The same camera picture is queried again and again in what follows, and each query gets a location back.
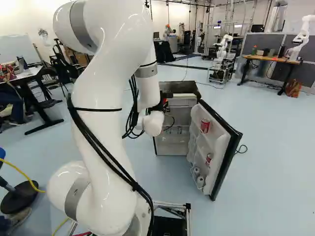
fridge door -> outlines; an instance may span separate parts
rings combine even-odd
[[[189,131],[187,160],[192,176],[197,188],[215,201],[243,134],[202,99],[191,110]]]

black stool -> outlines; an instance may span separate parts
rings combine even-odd
[[[5,152],[0,148],[0,158],[4,159]],[[34,185],[38,188],[38,183],[33,180]],[[12,187],[8,182],[0,176],[0,186],[9,191],[0,204],[0,210],[3,214],[16,214],[29,207],[36,199],[36,192],[30,182],[25,181]]]

floor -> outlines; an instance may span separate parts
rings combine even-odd
[[[205,83],[206,75],[204,70],[158,67],[161,81],[185,78]],[[125,140],[137,180],[155,200],[191,203],[194,236],[313,236],[315,96],[301,93],[295,99],[255,84],[239,87],[236,83],[232,80],[224,89],[198,84],[203,99],[244,134],[241,143],[249,148],[234,157],[215,202],[195,188],[184,157],[156,157],[152,139],[146,135]],[[52,93],[55,99],[63,98],[59,88]],[[131,107],[130,97],[130,91],[125,91],[122,124]],[[81,159],[66,106],[62,103],[57,108],[64,123],[25,137],[24,131],[40,124],[35,117],[25,126],[0,134],[6,159],[37,180],[42,189],[59,166]],[[6,165],[1,176],[12,185],[24,181]],[[0,189],[0,198],[4,194]],[[40,194],[32,215],[15,235],[50,236],[64,218]],[[68,227],[57,235],[64,236]]]

desk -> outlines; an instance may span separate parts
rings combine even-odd
[[[255,55],[255,56],[252,56],[252,55],[245,55],[243,56],[244,58],[247,59],[246,61],[246,64],[244,66],[244,72],[243,72],[243,75],[242,75],[242,79],[241,81],[237,84],[237,85],[242,85],[246,82],[249,81],[249,79],[245,79],[246,77],[246,74],[250,68],[250,62],[251,60],[266,60],[266,61],[275,61],[275,62],[280,62],[280,63],[286,63],[290,66],[290,70],[289,70],[289,73],[283,83],[283,86],[282,86],[282,89],[278,92],[278,95],[282,95],[283,92],[285,91],[285,87],[288,83],[288,80],[292,74],[292,71],[293,71],[293,68],[295,65],[300,65],[302,62],[299,61],[299,60],[288,60],[287,58],[276,58],[276,57],[264,57],[264,56],[259,56],[259,55]]]
[[[42,68],[43,66],[31,67],[29,71],[24,71],[23,73],[18,74],[17,78],[10,80],[10,83],[12,85],[20,86],[21,89],[23,89],[25,93],[25,98],[35,107],[35,110],[39,113],[40,117],[45,122],[43,125],[25,132],[25,135],[34,133],[36,131],[53,126],[55,124],[59,124],[64,121],[63,119],[51,120],[48,117],[48,115],[45,113],[44,108],[40,105],[39,101],[36,99],[36,97],[32,93],[32,90],[30,89],[30,87],[28,86],[28,83],[30,81],[37,79],[37,75],[41,71]]]

yellow cable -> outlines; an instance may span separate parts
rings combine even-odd
[[[58,232],[58,230],[59,230],[69,219],[70,219],[70,218],[64,219],[64,221],[61,222],[61,224],[56,228],[56,230],[54,231],[54,233],[52,234],[52,236],[55,236],[56,233]]]
[[[43,190],[39,190],[38,188],[36,188],[36,186],[34,185],[33,181],[23,172],[21,171],[19,168],[17,168],[15,165],[11,164],[10,162],[4,160],[4,159],[1,159],[0,158],[0,161],[13,167],[14,169],[16,169],[19,173],[21,173],[22,175],[24,175],[25,178],[27,178],[27,180],[30,182],[31,186],[33,187],[33,189],[36,191],[36,192],[39,192],[39,193],[45,193],[46,191],[43,191]]]

